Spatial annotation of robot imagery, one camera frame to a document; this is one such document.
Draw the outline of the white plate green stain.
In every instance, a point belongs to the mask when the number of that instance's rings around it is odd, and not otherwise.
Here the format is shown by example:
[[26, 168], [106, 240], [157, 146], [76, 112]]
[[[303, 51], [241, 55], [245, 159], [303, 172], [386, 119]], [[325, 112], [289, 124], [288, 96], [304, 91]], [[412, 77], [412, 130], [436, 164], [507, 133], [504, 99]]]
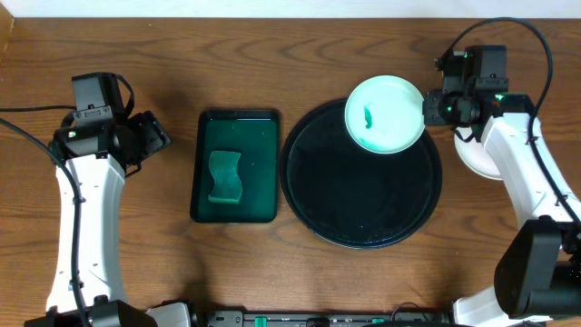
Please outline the white plate green stain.
[[472, 172], [490, 180], [502, 180], [491, 156], [482, 143], [476, 140], [469, 127], [458, 127], [454, 130], [454, 145], [459, 158]]

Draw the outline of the light green plate green stain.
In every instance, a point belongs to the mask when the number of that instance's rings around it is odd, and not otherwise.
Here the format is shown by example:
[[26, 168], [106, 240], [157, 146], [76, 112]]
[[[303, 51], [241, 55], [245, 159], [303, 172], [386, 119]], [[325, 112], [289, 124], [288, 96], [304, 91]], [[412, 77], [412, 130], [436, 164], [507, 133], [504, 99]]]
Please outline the light green plate green stain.
[[351, 139], [369, 152], [402, 152], [425, 130], [423, 101], [418, 88], [401, 77], [371, 77], [348, 97], [344, 110], [346, 129]]

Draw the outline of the green scouring pad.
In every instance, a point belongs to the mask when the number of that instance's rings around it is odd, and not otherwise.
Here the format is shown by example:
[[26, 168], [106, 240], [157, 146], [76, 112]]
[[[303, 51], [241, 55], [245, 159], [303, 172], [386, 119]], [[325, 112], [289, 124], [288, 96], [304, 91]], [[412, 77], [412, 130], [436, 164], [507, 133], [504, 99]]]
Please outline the green scouring pad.
[[213, 151], [209, 158], [209, 170], [213, 187], [208, 195], [211, 203], [239, 204], [242, 195], [238, 164], [241, 153]]

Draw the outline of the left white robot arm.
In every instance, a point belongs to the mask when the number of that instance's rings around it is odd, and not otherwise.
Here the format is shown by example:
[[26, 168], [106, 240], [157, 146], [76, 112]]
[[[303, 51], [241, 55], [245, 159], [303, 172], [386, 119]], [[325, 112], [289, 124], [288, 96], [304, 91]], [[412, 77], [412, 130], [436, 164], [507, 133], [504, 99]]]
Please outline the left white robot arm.
[[119, 258], [119, 211], [132, 167], [171, 139], [146, 111], [127, 117], [87, 109], [68, 114], [45, 148], [61, 199], [59, 249], [43, 317], [28, 326], [189, 326], [186, 301], [147, 310], [128, 304]]

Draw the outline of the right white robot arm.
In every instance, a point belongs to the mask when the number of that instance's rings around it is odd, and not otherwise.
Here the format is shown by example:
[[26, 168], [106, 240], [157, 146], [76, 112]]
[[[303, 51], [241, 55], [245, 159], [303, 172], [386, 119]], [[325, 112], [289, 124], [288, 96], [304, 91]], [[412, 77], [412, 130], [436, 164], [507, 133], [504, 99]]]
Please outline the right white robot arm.
[[547, 149], [525, 94], [465, 95], [435, 90], [423, 104], [427, 125], [456, 127], [457, 151], [475, 173], [491, 163], [514, 207], [517, 236], [492, 286], [452, 305], [468, 326], [515, 326], [580, 313], [580, 201]]

